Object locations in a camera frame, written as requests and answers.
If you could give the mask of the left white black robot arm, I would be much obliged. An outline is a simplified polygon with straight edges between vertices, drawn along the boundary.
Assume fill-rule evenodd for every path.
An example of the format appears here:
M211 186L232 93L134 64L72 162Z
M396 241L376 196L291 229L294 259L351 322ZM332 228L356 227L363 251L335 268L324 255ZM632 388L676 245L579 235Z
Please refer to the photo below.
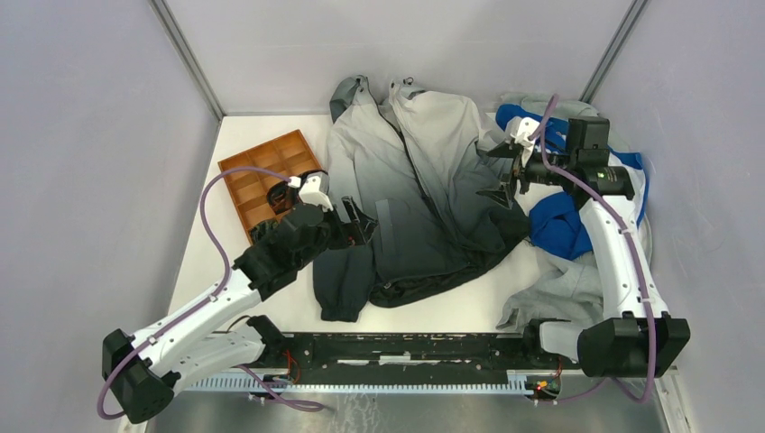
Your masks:
M336 209L299 203L281 219L253 230L253 243L226 265L223 278L169 316L133 333L118 328L102 343L105 386L97 407L112 393L119 417L139 424L162 412L194 382L239 364L276 365L284 344L254 327L216 336L227 320L292 284L303 268L326 250L369 244L378 226L350 197L342 199L349 219Z

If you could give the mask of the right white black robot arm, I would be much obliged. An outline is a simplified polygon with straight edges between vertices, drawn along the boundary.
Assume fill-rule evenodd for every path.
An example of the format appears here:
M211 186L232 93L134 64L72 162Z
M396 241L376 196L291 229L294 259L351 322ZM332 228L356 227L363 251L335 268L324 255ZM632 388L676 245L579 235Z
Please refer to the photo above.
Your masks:
M641 196L608 147L608 120L579 116L568 124L565 150L555 154L546 148L544 123L530 117L510 120L505 141L489 154L511 159L512 166L500 187L485 194L508 206L532 183L563 188L593 246L604 317L590 327L534 319L521 357L543 368L562 355L589 377L660 377L688 343L690 327L686 319L671 316L651 275L639 237Z

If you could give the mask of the grey black zip jacket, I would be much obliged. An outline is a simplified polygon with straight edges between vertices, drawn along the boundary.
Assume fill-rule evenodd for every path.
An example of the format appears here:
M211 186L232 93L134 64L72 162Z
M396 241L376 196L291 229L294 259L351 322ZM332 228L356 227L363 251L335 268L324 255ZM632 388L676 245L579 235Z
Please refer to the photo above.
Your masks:
M352 198L378 226L368 245L313 262L323 320L356 322L367 304L397 308L452 290L530 234L518 205L491 198L510 163L489 156L503 134L471 98L402 80L378 100L357 75L337 85L329 108L330 197Z

